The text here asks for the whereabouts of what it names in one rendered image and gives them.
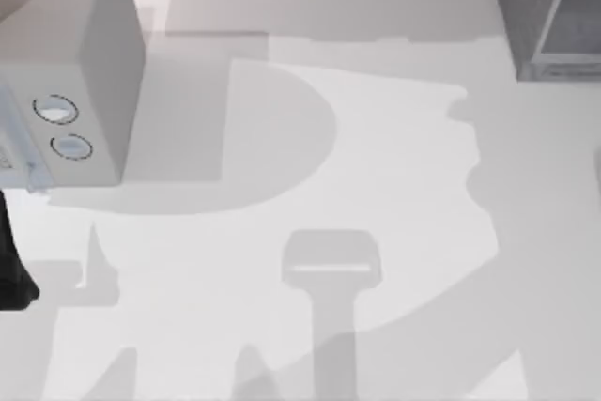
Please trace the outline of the smaller microwave knob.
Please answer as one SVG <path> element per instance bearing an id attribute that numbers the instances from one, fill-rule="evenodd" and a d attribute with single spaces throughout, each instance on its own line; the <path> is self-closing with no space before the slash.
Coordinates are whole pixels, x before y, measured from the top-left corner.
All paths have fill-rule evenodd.
<path id="1" fill-rule="evenodd" d="M 92 144 L 74 133 L 53 137 L 50 146 L 56 155 L 70 161 L 86 160 L 93 154 Z"/>

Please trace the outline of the pale microwave oven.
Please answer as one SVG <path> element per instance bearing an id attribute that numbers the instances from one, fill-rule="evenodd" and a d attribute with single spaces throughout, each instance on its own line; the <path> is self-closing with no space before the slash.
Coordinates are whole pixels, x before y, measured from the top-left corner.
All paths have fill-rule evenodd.
<path id="1" fill-rule="evenodd" d="M 0 0 L 0 189 L 111 187 L 122 179 L 146 63 L 134 0 Z M 57 94 L 79 109 L 68 125 L 32 101 Z M 51 149 L 74 133 L 93 154 Z"/>

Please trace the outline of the larger microwave knob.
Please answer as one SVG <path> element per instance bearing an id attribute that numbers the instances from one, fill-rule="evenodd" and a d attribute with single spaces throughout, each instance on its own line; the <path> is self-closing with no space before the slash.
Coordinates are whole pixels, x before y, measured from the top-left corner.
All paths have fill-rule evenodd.
<path id="1" fill-rule="evenodd" d="M 57 94 L 34 99 L 32 107 L 41 119 L 55 125 L 68 125 L 79 116 L 79 109 L 75 103 Z"/>

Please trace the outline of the grey cabinet with dark inside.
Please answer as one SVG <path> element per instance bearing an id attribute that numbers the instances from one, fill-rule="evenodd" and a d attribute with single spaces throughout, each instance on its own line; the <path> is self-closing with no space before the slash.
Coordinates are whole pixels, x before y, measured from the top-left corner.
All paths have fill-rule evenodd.
<path id="1" fill-rule="evenodd" d="M 601 83 L 601 0 L 498 0 L 520 82 Z"/>

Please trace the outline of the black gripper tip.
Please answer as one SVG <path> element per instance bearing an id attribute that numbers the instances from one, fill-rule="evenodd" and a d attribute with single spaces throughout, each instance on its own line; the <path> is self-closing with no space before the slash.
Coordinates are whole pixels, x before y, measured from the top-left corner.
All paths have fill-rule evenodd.
<path id="1" fill-rule="evenodd" d="M 39 295 L 15 246 L 6 198 L 0 190 L 0 312 L 25 310 Z"/>

